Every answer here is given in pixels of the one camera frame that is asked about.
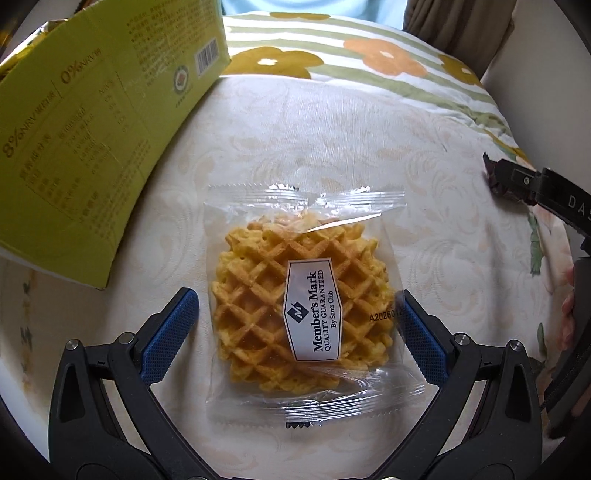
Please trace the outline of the person's hand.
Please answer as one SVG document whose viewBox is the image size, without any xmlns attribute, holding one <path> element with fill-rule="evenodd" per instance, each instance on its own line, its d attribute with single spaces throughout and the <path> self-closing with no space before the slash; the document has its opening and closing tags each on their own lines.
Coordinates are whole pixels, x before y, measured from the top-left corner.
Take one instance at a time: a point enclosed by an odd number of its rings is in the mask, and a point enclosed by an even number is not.
<svg viewBox="0 0 591 480">
<path fill-rule="evenodd" d="M 575 320 L 572 317 L 572 311 L 575 303 L 575 268 L 570 266 L 565 272 L 565 279 L 568 286 L 571 288 L 569 294 L 565 298 L 561 306 L 562 319 L 560 324 L 560 332 L 557 341 L 558 349 L 563 352 L 570 349 L 574 342 L 574 334 L 576 330 Z"/>
</svg>

